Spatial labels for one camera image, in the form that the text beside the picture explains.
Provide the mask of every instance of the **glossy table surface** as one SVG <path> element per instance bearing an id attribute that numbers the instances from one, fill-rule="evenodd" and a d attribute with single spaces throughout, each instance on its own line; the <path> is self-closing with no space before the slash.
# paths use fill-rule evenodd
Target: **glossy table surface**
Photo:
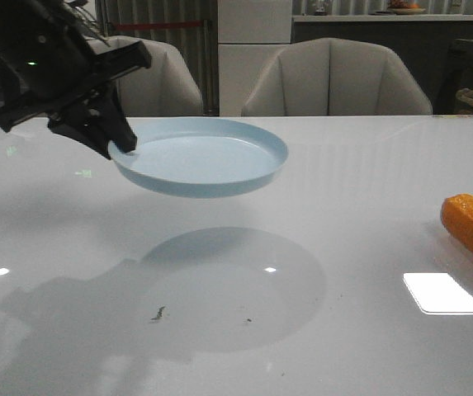
<path id="1" fill-rule="evenodd" d="M 473 296 L 439 221 L 473 194 L 473 118 L 239 120 L 290 156 L 210 200 L 144 190 L 45 119 L 0 130 L 0 396 L 473 395 L 473 315 L 425 314 L 403 280 Z"/>

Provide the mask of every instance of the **plastic plate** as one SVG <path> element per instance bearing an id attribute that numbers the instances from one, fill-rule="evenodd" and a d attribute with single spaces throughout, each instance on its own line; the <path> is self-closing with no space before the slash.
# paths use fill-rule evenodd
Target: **plastic plate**
<path id="1" fill-rule="evenodd" d="M 135 128 L 137 147 L 109 154 L 133 183 L 172 196 L 236 196 L 267 185 L 287 159 L 271 132 L 216 118 L 168 118 Z"/>

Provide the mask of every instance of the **chair backrest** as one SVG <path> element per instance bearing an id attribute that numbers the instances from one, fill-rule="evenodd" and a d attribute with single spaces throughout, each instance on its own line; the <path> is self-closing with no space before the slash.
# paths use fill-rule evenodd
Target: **chair backrest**
<path id="1" fill-rule="evenodd" d="M 278 50 L 242 110 L 242 116 L 427 114 L 429 99 L 394 51 L 334 38 Z"/>
<path id="2" fill-rule="evenodd" d="M 201 92 L 176 47 L 123 35 L 109 37 L 109 46 L 100 40 L 88 43 L 100 54 L 137 41 L 142 41 L 152 55 L 152 67 L 136 70 L 116 81 L 125 114 L 131 117 L 201 116 Z"/>

